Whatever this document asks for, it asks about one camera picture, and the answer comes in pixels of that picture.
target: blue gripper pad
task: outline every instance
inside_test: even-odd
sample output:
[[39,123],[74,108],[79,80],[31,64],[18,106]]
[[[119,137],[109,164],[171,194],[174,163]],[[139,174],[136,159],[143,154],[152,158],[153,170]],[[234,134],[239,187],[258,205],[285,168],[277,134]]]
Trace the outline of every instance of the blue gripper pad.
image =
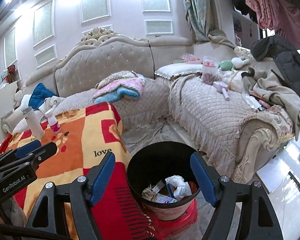
[[110,153],[110,156],[104,163],[91,188],[91,198],[88,200],[91,207],[94,207],[102,199],[102,196],[105,193],[106,187],[111,178],[112,172],[114,171],[115,156],[112,152],[108,153]]
[[204,199],[209,202],[213,207],[217,204],[218,200],[215,196],[215,187],[212,180],[209,178],[206,170],[201,165],[196,154],[192,154],[190,158],[190,166],[194,173],[195,178],[199,184]]
[[32,141],[32,142],[18,148],[16,153],[14,154],[14,156],[17,159],[22,159],[22,158],[26,157],[30,152],[38,149],[39,147],[41,147],[40,141],[38,141],[38,140]]

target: pink hairbrush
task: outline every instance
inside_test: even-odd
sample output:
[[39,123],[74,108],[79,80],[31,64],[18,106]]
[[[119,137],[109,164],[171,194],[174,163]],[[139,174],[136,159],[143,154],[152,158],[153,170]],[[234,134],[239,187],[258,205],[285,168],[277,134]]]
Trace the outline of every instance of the pink hairbrush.
[[228,96],[228,93],[227,93],[227,90],[228,90],[228,85],[223,83],[223,82],[217,82],[215,81],[213,83],[213,86],[217,89],[217,92],[218,93],[222,93],[223,94],[223,97],[225,98],[226,101],[229,101],[230,98]]

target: screw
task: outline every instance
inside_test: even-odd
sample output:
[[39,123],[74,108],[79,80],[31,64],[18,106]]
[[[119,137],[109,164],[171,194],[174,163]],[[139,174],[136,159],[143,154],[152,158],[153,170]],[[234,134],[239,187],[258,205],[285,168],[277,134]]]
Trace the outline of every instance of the screw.
[[253,185],[255,185],[255,187],[262,187],[261,182],[257,180],[253,182]]
[[229,180],[230,180],[228,176],[221,176],[220,179],[223,182],[229,182]]
[[85,180],[86,180],[85,176],[80,176],[80,177],[77,178],[78,182],[85,182]]
[[46,188],[51,188],[53,186],[53,183],[52,182],[48,182],[48,183],[46,183]]

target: trash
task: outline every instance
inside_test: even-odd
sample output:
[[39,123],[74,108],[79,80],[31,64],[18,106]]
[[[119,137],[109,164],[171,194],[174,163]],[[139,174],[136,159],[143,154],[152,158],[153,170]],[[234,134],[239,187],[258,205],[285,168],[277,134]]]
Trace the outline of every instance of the trash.
[[163,204],[167,204],[167,203],[174,203],[174,202],[178,202],[178,200],[172,198],[172,197],[168,197],[168,196],[165,196],[165,195],[162,195],[160,193],[158,193],[154,200],[154,202],[156,203],[163,203]]
[[159,191],[165,186],[165,183],[162,182],[161,180],[157,183],[157,185],[155,185],[153,188],[151,188],[151,185],[147,188],[145,188],[142,191],[142,197],[146,200],[149,201],[154,201],[154,198],[156,196],[157,193],[159,193]]
[[151,189],[151,187],[147,187],[142,191],[141,196],[149,201],[152,201],[155,197],[156,193],[154,193]]
[[192,195],[189,184],[185,182],[185,180],[181,176],[174,175],[166,178],[166,184],[170,184],[171,186],[176,188],[176,190],[173,192],[173,195],[174,198],[179,201],[186,196]]
[[155,192],[156,194],[159,193],[159,191],[165,186],[164,182],[162,182],[162,180],[160,180],[157,185],[155,185],[152,188],[152,191]]
[[154,187],[145,188],[141,195],[146,200],[166,204],[186,199],[196,191],[194,182],[185,182],[181,176],[174,175],[160,180]]

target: black jacket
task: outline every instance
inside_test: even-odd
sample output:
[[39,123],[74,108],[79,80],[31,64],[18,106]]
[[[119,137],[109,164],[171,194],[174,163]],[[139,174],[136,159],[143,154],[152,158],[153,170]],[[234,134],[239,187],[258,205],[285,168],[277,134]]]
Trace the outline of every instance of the black jacket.
[[290,41],[280,35],[269,36],[251,45],[251,54],[257,61],[271,57],[284,80],[281,84],[294,90],[300,96],[300,54]]

